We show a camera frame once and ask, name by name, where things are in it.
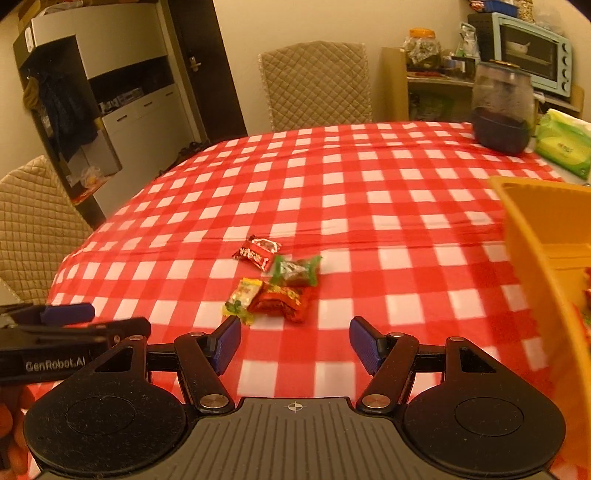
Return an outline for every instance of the hand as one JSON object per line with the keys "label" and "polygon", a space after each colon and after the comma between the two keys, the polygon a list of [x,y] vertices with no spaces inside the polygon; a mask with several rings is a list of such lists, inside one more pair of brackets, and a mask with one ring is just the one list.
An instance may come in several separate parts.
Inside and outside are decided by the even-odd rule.
{"label": "hand", "polygon": [[[19,409],[29,409],[35,398],[28,387],[24,387],[19,395]],[[28,469],[28,449],[25,437],[22,433],[24,415],[21,410],[12,414],[2,402],[2,390],[0,390],[0,438],[12,432],[12,442],[8,447],[8,458],[11,469],[0,472],[0,480],[16,480],[17,475],[24,475]]]}

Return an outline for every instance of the candy wrapper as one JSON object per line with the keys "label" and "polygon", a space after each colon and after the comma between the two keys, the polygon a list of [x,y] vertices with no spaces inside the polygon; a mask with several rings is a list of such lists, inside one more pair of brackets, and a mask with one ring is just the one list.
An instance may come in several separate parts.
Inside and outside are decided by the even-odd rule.
{"label": "candy wrapper", "polygon": [[311,294],[310,288],[281,287],[265,283],[251,303],[249,311],[301,323],[306,318]]}
{"label": "candy wrapper", "polygon": [[222,315],[225,317],[236,315],[242,323],[252,325],[254,317],[248,311],[248,307],[256,297],[256,294],[259,293],[261,287],[261,280],[243,278],[230,296],[230,299],[222,307]]}
{"label": "candy wrapper", "polygon": [[587,308],[591,310],[591,268],[585,268],[585,274],[587,276],[587,289],[583,290],[583,294],[587,301]]}
{"label": "candy wrapper", "polygon": [[318,267],[322,257],[290,261],[277,255],[272,268],[271,283],[285,287],[315,287],[318,285]]}
{"label": "candy wrapper", "polygon": [[587,340],[587,345],[591,346],[591,318],[587,313],[580,312],[575,305],[573,305],[573,308],[585,332],[585,339]]}
{"label": "candy wrapper", "polygon": [[251,235],[242,244],[242,247],[232,258],[237,260],[248,260],[254,263],[263,272],[266,272],[273,263],[275,254],[281,248],[281,244],[272,242],[266,238]]}

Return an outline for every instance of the door handle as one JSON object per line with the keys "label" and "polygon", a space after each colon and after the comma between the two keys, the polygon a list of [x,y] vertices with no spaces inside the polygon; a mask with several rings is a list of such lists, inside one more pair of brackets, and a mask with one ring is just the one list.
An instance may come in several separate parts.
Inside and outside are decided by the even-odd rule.
{"label": "door handle", "polygon": [[200,66],[201,66],[201,62],[197,62],[197,60],[195,59],[194,56],[189,57],[189,68],[191,68],[192,71],[198,72]]}

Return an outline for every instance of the box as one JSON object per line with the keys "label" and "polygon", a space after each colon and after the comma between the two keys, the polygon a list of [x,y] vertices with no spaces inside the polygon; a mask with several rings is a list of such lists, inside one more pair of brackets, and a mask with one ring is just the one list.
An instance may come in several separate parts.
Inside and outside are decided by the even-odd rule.
{"label": "box", "polygon": [[566,420],[562,457],[591,468],[591,352],[577,310],[591,267],[591,188],[491,177],[505,207],[505,246],[538,325]]}

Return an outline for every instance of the plastic jar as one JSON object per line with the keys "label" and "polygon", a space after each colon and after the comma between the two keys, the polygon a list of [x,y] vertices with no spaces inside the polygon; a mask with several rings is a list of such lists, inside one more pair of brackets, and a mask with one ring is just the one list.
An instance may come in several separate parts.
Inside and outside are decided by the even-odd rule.
{"label": "plastic jar", "polygon": [[535,120],[531,76],[512,66],[481,62],[472,90],[472,126],[479,143],[506,155],[527,147]]}
{"label": "plastic jar", "polygon": [[441,66],[441,45],[435,32],[428,28],[413,28],[402,46],[407,66],[419,69],[438,69]]}

